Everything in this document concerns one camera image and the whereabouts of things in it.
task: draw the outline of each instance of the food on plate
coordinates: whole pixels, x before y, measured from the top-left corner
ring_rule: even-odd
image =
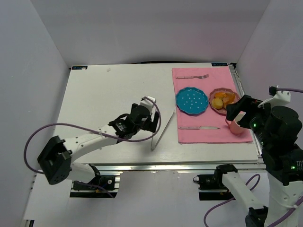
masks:
[[[223,98],[223,107],[226,108],[228,104],[231,104],[235,97],[236,95],[234,93],[226,92],[226,97]]]
[[[223,107],[223,101],[219,98],[214,98],[212,100],[212,107],[216,109],[221,109]]]
[[[214,94],[214,97],[223,100],[226,97],[226,93],[224,91],[219,91]]]

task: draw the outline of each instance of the knife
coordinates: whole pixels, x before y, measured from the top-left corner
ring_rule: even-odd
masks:
[[[179,126],[179,129],[220,129],[215,126]]]

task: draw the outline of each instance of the cable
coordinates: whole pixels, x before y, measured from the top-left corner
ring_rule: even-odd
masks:
[[[104,186],[102,187],[102,186],[95,185],[95,184],[83,183],[83,182],[81,182],[81,181],[74,181],[74,182],[76,182],[76,183],[78,183],[78,184],[81,184],[81,185],[84,185],[84,186],[88,186],[88,187],[99,188],[99,189],[101,189],[102,191],[106,192],[111,198],[114,198],[113,195],[112,195],[108,190],[106,190],[106,189],[104,188]]]
[[[52,123],[52,124],[47,124],[45,126],[42,126],[41,128],[37,129],[36,131],[34,131],[33,134],[30,135],[30,137],[28,138],[27,142],[25,143],[25,146],[24,146],[24,151],[23,151],[23,159],[24,159],[24,163],[25,165],[33,172],[35,173],[38,173],[38,174],[43,174],[42,171],[39,171],[39,170],[36,170],[34,169],[33,167],[31,167],[27,161],[27,148],[28,148],[28,145],[30,143],[30,141],[32,140],[32,138],[38,133],[40,132],[41,130],[45,129],[45,128],[48,128],[48,127],[52,127],[52,126],[56,126],[56,125],[63,125],[63,126],[69,126],[69,127],[73,127],[73,128],[76,128],[76,129],[81,129],[81,130],[85,130],[85,131],[89,131],[93,134],[101,134],[103,136],[106,136],[106,137],[109,137],[109,138],[113,138],[113,139],[116,139],[116,140],[119,140],[119,141],[125,141],[125,142],[142,142],[142,141],[146,141],[146,140],[149,140],[150,138],[154,137],[160,130],[160,127],[161,127],[161,114],[160,114],[160,109],[158,108],[157,104],[152,101],[150,98],[148,97],[144,97],[143,99],[147,99],[148,101],[150,101],[155,107],[156,107],[156,110],[157,112],[159,113],[159,126],[157,128],[157,130],[155,131],[155,133],[153,133],[151,136],[147,137],[147,138],[144,138],[144,139],[141,139],[141,140],[126,140],[126,139],[122,139],[122,138],[119,138],[119,137],[116,137],[116,136],[112,136],[112,135],[109,135],[109,134],[106,134],[106,133],[100,133],[99,131],[96,131],[96,130],[92,130],[92,129],[88,129],[88,128],[84,128],[84,127],[81,127],[81,126],[78,126],[78,125],[74,125],[74,124],[68,124],[68,123]]]
[[[284,88],[284,87],[279,88],[278,87],[276,90],[277,91],[293,91],[293,92],[303,93],[303,90],[301,90],[301,89],[295,89],[295,88]]]
[[[301,205],[301,203],[303,202],[303,197],[301,197],[296,203],[295,205],[298,207]],[[282,221],[284,221],[285,219],[287,219],[294,211],[296,210],[296,208],[291,208],[289,209],[289,211],[283,215],[281,218],[279,218],[277,221],[273,222],[272,224],[270,224],[268,227],[274,227],[279,225]]]
[[[255,183],[255,185],[252,186],[252,188],[250,189],[251,191],[252,191],[253,189],[255,189],[255,187],[256,187],[256,186],[258,185],[258,183],[260,182],[260,179],[261,179],[260,174],[255,174],[255,175],[253,175],[253,176],[245,183],[246,185],[248,185],[248,184],[252,181],[252,179],[254,179],[256,176],[258,177],[258,179],[257,179],[257,182]],[[232,197],[232,198],[230,198],[230,199],[227,200],[227,201],[224,201],[224,202],[222,202],[222,203],[219,203],[219,204],[217,204],[217,205],[211,207],[211,208],[205,213],[205,215],[204,215],[204,218],[203,218],[204,225],[205,225],[206,227],[209,227],[208,224],[206,223],[206,217],[209,215],[210,212],[212,212],[212,211],[213,211],[214,209],[216,209],[217,207],[220,207],[220,206],[222,206],[222,205],[224,205],[224,204],[226,204],[226,203],[229,203],[230,201],[233,201],[234,199],[235,199],[235,198]]]

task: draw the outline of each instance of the white table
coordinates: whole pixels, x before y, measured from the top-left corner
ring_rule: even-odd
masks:
[[[211,64],[92,65],[86,70],[71,70],[58,122],[97,130],[118,115],[129,113],[132,103],[138,103],[142,96],[152,96],[157,98],[163,119],[160,135],[175,108],[172,68],[205,67],[211,67]],[[58,126],[54,135],[63,139],[83,133]],[[133,139],[142,139],[150,134],[140,131]],[[122,142],[91,152],[78,161],[95,164],[256,162],[257,150],[255,143],[180,145],[175,115],[154,151],[151,151],[150,141]]]

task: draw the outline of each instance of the pink plate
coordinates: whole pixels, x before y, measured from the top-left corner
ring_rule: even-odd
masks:
[[[217,88],[217,89],[213,90],[209,94],[208,100],[209,100],[209,104],[212,107],[212,109],[215,110],[218,114],[226,116],[227,112],[226,112],[226,110],[224,108],[221,108],[221,109],[217,110],[216,108],[213,108],[213,106],[212,106],[212,100],[214,99],[214,95],[215,95],[215,93],[217,93],[219,91],[234,93],[235,94],[235,99],[233,101],[234,103],[238,102],[240,100],[240,97],[239,97],[239,95],[236,92],[234,92],[234,91],[232,91],[232,90],[230,90],[228,88],[224,88],[224,87]]]

